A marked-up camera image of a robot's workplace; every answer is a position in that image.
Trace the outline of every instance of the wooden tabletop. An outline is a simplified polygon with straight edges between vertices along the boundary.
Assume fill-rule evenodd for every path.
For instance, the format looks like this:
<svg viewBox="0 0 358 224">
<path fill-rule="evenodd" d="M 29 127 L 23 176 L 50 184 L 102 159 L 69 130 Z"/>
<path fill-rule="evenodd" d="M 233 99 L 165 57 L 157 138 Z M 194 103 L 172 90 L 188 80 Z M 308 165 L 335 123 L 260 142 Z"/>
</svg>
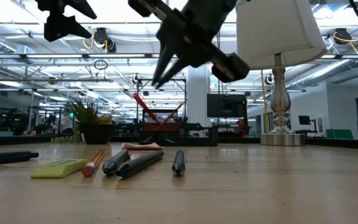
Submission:
<svg viewBox="0 0 358 224">
<path fill-rule="evenodd" d="M 0 223 L 358 223 L 358 149 L 166 147 L 163 160 L 129 179 L 101 169 L 91 178 L 30 178 L 39 164 L 91 159 L 102 148 L 104 162 L 121 145 L 0 146 L 40 153 L 0 165 Z M 183 177 L 171 171 L 177 149 L 185 151 Z"/>
</svg>

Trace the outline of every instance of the eraser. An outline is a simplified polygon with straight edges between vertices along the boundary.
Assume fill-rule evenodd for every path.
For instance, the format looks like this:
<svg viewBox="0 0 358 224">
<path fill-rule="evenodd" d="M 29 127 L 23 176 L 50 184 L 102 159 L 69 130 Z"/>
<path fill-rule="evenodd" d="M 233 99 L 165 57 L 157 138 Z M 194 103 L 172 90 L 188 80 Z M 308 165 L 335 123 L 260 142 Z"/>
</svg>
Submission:
<svg viewBox="0 0 358 224">
<path fill-rule="evenodd" d="M 87 159 L 64 159 L 38 166 L 31 178 L 63 178 L 81 170 L 88 163 Z"/>
</svg>

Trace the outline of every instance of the plant pot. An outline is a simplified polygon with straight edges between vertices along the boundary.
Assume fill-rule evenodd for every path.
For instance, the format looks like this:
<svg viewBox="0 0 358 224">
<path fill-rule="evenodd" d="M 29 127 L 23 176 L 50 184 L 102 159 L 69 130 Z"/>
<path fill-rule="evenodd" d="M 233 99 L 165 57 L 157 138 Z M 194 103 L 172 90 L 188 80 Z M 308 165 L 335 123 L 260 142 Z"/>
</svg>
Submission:
<svg viewBox="0 0 358 224">
<path fill-rule="evenodd" d="M 81 139 L 85 144 L 106 144 L 110 141 L 114 125 L 80 124 Z"/>
</svg>

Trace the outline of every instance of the white column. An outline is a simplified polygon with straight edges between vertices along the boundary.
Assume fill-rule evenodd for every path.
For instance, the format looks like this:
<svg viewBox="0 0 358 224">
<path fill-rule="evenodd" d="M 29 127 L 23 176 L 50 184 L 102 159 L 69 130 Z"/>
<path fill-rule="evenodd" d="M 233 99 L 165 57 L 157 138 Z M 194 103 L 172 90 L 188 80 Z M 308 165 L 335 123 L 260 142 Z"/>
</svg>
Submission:
<svg viewBox="0 0 358 224">
<path fill-rule="evenodd" d="M 209 72 L 207 66 L 188 67 L 186 77 L 187 106 L 186 116 L 190 123 L 209 127 L 210 118 L 206 116 L 206 95 L 209 93 Z"/>
</svg>

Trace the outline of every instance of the silver lamp base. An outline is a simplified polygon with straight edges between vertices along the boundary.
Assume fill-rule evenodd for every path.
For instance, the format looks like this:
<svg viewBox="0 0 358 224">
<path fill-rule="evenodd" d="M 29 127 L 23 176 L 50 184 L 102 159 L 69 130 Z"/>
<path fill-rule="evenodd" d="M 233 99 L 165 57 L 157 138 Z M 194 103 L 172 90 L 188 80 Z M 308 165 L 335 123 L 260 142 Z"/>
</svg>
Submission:
<svg viewBox="0 0 358 224">
<path fill-rule="evenodd" d="M 304 146 L 304 134 L 262 134 L 260 143 L 266 146 Z"/>
</svg>

